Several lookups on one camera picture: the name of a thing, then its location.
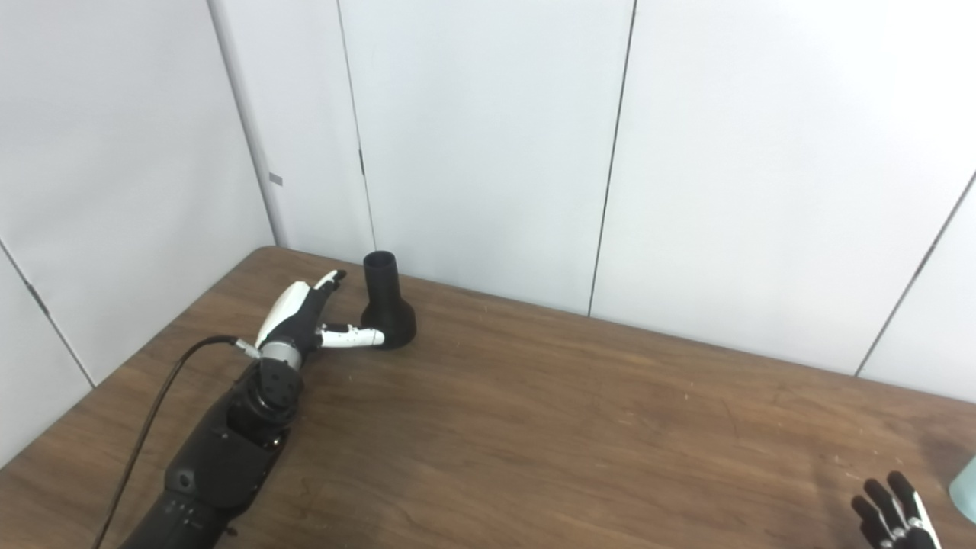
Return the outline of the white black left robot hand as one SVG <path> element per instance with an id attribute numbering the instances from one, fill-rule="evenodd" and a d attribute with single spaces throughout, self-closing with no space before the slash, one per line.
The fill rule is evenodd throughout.
<path id="1" fill-rule="evenodd" d="M 255 347 L 259 357 L 299 371 L 308 355 L 321 348 L 379 348 L 386 343 L 386 335 L 377 328 L 321 323 L 328 299 L 345 276 L 345 271 L 334 270 L 315 285 L 293 282 L 273 303 L 258 331 Z"/>

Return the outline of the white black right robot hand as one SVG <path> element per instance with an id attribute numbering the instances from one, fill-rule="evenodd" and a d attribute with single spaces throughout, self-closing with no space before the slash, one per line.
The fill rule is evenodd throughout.
<path id="1" fill-rule="evenodd" d="M 900 471 L 883 484 L 869 477 L 851 499 L 859 529 L 872 548 L 941 548 L 941 541 L 916 487 Z"/>

